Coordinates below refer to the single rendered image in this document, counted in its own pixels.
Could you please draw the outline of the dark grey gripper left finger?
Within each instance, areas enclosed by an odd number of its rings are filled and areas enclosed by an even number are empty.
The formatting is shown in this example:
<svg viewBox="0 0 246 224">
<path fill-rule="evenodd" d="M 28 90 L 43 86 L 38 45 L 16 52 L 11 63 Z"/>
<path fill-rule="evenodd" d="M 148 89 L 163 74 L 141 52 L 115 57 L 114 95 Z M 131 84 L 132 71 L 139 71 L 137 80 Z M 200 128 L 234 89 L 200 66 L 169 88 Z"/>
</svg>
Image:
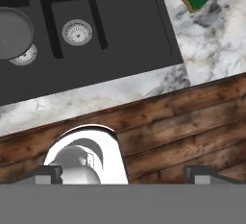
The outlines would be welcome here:
<svg viewBox="0 0 246 224">
<path fill-rule="evenodd" d="M 41 165 L 19 179 L 14 179 L 12 183 L 21 185 L 60 185 L 62 183 L 62 167 L 60 165 Z"/>
</svg>

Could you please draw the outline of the grey round dish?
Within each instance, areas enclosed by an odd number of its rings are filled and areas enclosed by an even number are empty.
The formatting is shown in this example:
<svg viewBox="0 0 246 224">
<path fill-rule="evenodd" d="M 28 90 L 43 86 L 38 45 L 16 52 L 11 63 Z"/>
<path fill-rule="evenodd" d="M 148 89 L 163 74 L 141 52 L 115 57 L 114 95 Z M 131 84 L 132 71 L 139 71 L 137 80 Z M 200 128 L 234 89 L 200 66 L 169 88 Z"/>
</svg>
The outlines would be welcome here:
<svg viewBox="0 0 246 224">
<path fill-rule="evenodd" d="M 25 13 L 0 7 L 0 61 L 21 56 L 31 47 L 34 37 L 33 23 Z"/>
</svg>

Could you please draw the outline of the white rounded object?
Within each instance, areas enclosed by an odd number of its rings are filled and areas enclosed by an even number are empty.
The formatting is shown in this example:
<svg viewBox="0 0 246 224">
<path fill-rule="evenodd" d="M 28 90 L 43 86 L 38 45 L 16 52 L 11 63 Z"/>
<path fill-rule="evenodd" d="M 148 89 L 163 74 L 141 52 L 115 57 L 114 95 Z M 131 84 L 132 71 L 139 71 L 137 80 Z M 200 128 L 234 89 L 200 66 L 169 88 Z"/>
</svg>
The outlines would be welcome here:
<svg viewBox="0 0 246 224">
<path fill-rule="evenodd" d="M 127 185 L 118 139 L 113 129 L 99 124 L 72 128 L 49 148 L 44 165 L 61 166 L 64 185 Z"/>
</svg>

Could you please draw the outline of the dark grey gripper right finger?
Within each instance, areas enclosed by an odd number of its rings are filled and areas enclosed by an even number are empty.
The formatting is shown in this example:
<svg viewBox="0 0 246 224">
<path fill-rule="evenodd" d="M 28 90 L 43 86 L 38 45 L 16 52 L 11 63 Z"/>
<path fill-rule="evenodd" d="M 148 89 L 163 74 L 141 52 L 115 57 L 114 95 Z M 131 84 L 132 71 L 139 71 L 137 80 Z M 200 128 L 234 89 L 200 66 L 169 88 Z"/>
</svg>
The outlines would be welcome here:
<svg viewBox="0 0 246 224">
<path fill-rule="evenodd" d="M 246 182 L 223 176 L 206 165 L 189 165 L 185 168 L 185 182 L 192 185 L 246 185 Z"/>
</svg>

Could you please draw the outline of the black double-basin sink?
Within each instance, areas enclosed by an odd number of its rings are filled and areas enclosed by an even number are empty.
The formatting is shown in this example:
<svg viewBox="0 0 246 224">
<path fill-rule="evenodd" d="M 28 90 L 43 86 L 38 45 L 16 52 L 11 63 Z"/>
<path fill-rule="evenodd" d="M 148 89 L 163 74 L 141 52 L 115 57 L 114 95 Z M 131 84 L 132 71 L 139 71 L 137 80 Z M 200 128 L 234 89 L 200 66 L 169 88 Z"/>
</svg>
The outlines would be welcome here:
<svg viewBox="0 0 246 224">
<path fill-rule="evenodd" d="M 0 0 L 34 41 L 22 64 L 0 60 L 0 107 L 182 62 L 164 0 Z"/>
</svg>

